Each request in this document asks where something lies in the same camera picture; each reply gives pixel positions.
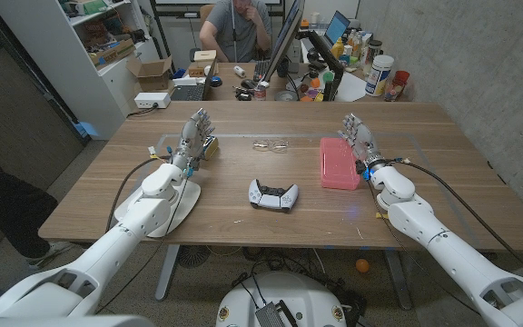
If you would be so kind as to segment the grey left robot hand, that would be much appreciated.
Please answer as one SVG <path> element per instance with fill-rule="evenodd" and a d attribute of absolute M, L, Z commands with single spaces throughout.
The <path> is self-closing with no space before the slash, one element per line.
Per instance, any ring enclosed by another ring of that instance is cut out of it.
<path fill-rule="evenodd" d="M 207 111 L 201 108 L 185 123 L 176 149 L 172 152 L 169 163 L 180 169 L 198 170 L 204 159 L 205 143 L 215 127 L 212 126 Z"/>

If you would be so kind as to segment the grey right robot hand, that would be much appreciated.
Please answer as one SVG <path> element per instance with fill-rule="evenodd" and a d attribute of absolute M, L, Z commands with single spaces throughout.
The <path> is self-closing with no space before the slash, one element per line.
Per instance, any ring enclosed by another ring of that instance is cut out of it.
<path fill-rule="evenodd" d="M 342 126 L 338 134 L 351 148 L 357 173 L 374 172 L 387 164 L 369 127 L 358 116 L 345 115 Z"/>

